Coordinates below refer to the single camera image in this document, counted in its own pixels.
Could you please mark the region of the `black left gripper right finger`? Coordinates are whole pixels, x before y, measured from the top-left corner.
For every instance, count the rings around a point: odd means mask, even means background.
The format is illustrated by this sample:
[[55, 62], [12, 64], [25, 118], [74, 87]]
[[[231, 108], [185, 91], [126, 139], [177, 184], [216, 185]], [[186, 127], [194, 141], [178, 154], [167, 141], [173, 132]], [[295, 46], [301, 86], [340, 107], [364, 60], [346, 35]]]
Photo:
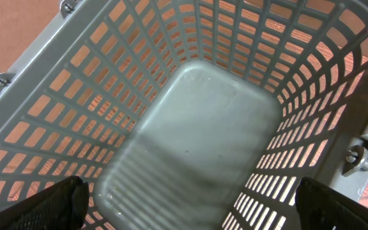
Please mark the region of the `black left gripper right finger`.
[[303, 230], [368, 230], [368, 208], [310, 177], [301, 179], [295, 206]]

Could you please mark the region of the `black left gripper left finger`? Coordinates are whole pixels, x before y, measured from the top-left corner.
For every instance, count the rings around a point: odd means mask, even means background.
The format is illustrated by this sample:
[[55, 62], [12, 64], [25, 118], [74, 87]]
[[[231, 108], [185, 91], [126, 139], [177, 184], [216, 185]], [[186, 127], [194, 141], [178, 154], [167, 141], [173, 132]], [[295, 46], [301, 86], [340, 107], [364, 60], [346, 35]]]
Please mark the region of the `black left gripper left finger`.
[[78, 176], [70, 176], [0, 211], [0, 229], [81, 229], [88, 207], [88, 183]]

